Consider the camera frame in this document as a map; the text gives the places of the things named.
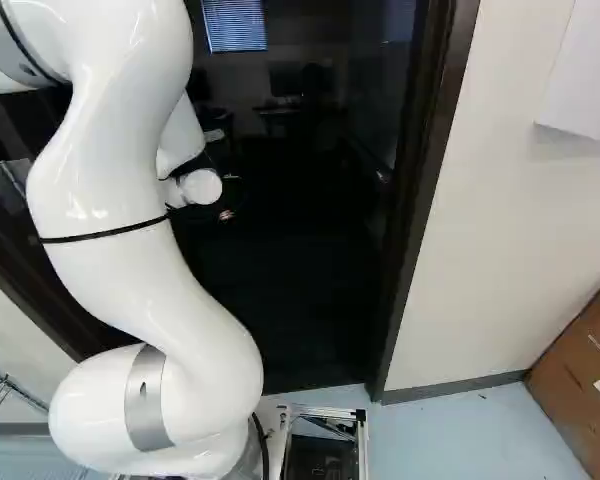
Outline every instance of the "silver metal band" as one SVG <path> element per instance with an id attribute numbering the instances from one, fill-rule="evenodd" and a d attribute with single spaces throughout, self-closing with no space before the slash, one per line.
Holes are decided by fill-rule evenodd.
<path id="1" fill-rule="evenodd" d="M 62 83 L 64 80 L 23 42 L 22 33 L 17 31 L 0 0 L 0 71 L 12 80 L 33 88 Z"/>
<path id="2" fill-rule="evenodd" d="M 152 452 L 173 447 L 162 418 L 162 371 L 166 355 L 145 345 L 133 361 L 124 397 L 127 433 L 134 447 Z"/>

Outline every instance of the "door frame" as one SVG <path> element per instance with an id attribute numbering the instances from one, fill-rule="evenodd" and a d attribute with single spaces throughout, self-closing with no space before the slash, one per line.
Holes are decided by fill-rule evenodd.
<path id="1" fill-rule="evenodd" d="M 392 209 L 382 248 L 380 352 L 366 383 L 380 401 L 433 203 L 469 58 L 480 0 L 417 0 Z"/>

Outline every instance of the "black cable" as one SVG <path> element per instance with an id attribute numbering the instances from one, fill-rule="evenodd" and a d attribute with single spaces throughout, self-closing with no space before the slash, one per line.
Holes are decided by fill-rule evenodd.
<path id="1" fill-rule="evenodd" d="M 260 420 L 258 416 L 253 413 L 251 415 L 253 418 L 253 423 L 256 426 L 256 430 L 258 431 L 258 440 L 260 440 L 260 450 L 262 450 L 262 480 L 269 480 L 269 448 L 267 447 L 267 437 L 264 434 L 264 430 L 262 429 L 262 425 L 260 425 Z"/>

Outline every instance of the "window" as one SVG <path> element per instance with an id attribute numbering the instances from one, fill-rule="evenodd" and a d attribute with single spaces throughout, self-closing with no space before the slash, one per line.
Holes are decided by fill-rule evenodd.
<path id="1" fill-rule="evenodd" d="M 261 0 L 201 0 L 211 53 L 267 49 Z"/>

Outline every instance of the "black ring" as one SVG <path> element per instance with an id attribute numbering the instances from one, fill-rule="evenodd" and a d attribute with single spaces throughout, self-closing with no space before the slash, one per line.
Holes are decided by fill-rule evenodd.
<path id="1" fill-rule="evenodd" d="M 49 75 L 44 70 L 44 68 L 42 68 L 38 62 L 36 62 L 36 60 L 33 58 L 33 56 L 27 50 L 27 47 L 25 47 L 24 44 L 20 41 L 20 37 L 18 37 L 18 34 L 16 33 L 15 29 L 13 28 L 13 25 L 11 24 L 11 21 L 9 20 L 7 12 L 4 10 L 4 6 L 2 5 L 2 0 L 0 0 L 0 18 L 2 19 L 2 23 L 4 23 L 4 26 L 7 29 L 7 32 L 9 32 L 9 35 L 11 36 L 13 43 L 16 44 L 16 46 L 22 52 L 22 54 L 25 56 L 25 58 L 27 60 L 29 60 L 29 63 L 38 70 L 40 75 L 42 75 L 44 78 L 46 78 L 47 80 L 49 80 L 51 83 L 53 83 L 55 85 L 62 85 L 61 82 L 59 82 L 58 80 L 53 78 L 51 75 Z"/>
<path id="2" fill-rule="evenodd" d="M 72 242 L 83 242 L 85 240 L 93 240 L 95 238 L 111 237 L 113 235 L 120 235 L 121 233 L 133 232 L 134 230 L 140 230 L 142 228 L 156 225 L 160 222 L 165 221 L 168 215 L 163 215 L 146 222 L 134 223 L 126 227 L 114 228 L 112 230 L 105 230 L 103 232 L 85 233 L 83 235 L 72 235 L 70 237 L 53 237 L 53 238 L 40 238 L 40 243 L 52 245 L 54 243 L 72 243 Z"/>

